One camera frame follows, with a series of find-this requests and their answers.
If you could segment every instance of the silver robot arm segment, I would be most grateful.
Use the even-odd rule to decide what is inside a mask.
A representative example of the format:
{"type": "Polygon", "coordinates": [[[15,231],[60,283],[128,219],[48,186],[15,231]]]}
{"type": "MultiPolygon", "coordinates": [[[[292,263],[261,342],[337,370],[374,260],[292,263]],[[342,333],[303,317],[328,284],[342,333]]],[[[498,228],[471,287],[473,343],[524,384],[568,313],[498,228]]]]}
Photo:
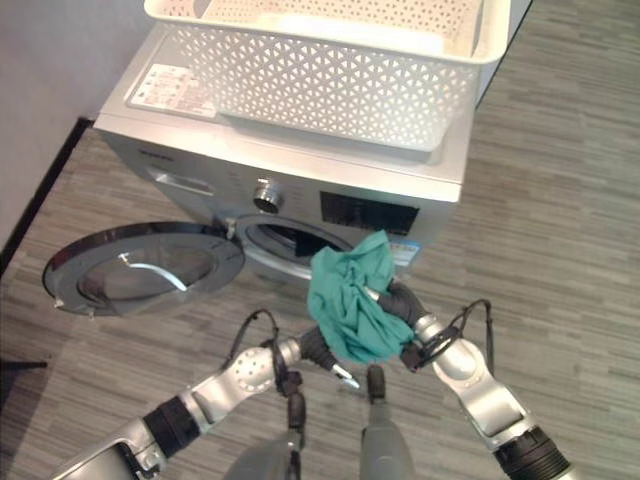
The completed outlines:
{"type": "MultiPolygon", "coordinates": [[[[358,388],[357,380],[329,351],[320,332],[278,344],[281,361],[289,367],[308,359],[358,388]]],[[[276,383],[270,348],[249,348],[233,363],[136,418],[102,442],[62,465],[53,480],[130,480],[153,478],[167,461],[200,435],[214,428],[238,404],[276,383]]]]}
{"type": "MultiPolygon", "coordinates": [[[[391,295],[369,294],[407,322],[423,344],[446,330],[406,286],[394,283],[389,290],[391,295]]],[[[511,480],[580,479],[529,410],[493,377],[473,343],[456,338],[436,355],[436,375],[456,394],[465,416],[511,480]]]]}

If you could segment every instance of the laundry basket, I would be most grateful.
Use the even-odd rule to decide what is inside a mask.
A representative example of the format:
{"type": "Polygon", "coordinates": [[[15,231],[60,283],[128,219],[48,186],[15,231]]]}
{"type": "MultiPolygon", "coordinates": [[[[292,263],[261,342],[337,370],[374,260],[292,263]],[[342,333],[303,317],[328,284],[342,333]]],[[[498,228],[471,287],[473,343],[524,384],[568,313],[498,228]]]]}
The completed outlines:
{"type": "Polygon", "coordinates": [[[218,112],[434,150],[506,48],[510,0],[146,0],[218,112]]]}

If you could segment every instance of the green cloth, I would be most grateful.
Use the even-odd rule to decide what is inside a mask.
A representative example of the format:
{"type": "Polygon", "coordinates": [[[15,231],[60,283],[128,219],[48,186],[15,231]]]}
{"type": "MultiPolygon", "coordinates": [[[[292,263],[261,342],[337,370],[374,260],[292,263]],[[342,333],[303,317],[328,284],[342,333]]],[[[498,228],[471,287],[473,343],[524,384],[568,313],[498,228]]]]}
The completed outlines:
{"type": "Polygon", "coordinates": [[[337,356],[362,363],[382,360],[398,355],[413,338],[409,326],[384,312],[364,289],[386,292],[393,278],[384,231],[369,235],[351,252],[323,248],[311,260],[311,272],[307,308],[337,356]]]}

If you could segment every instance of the wood-grain floor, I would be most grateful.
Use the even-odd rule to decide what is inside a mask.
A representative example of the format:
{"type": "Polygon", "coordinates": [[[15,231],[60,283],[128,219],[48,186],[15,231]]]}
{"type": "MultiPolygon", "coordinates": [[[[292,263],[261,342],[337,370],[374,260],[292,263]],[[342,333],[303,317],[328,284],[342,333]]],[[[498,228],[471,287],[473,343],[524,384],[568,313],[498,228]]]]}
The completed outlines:
{"type": "MultiPolygon", "coordinates": [[[[537,0],[478,111],[460,206],[410,280],[443,318],[476,297],[493,301],[497,377],[585,478],[640,475],[639,132],[640,4],[537,0]]],[[[91,321],[53,308],[40,275],[60,247],[166,219],[185,216],[87,132],[2,279],[2,357],[51,362],[17,380],[2,412],[2,478],[46,477],[211,371],[254,307],[272,309],[287,333],[311,325],[299,291],[247,272],[153,318],[91,321]]],[[[267,333],[259,326],[247,344],[267,333]]],[[[482,335],[480,322],[469,326],[470,339],[482,335]]],[[[357,478],[366,402],[303,371],[305,478],[357,478]]],[[[433,373],[397,361],[386,371],[421,478],[505,478],[433,373]]],[[[274,392],[251,399],[163,478],[221,478],[283,421],[274,392]]]]}

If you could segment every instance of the silver washing machine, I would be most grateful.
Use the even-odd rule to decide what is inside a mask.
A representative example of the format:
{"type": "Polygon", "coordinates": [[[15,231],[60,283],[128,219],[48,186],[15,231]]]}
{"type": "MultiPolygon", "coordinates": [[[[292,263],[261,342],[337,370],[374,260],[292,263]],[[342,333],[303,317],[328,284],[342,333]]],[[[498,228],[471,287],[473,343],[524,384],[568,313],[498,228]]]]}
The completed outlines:
{"type": "Polygon", "coordinates": [[[304,284],[318,250],[350,249],[380,229],[402,273],[451,216],[472,102],[437,150],[419,152],[216,115],[185,65],[156,26],[95,127],[195,223],[129,225],[67,246],[43,279],[59,308],[161,311],[222,287],[245,264],[304,284]]]}

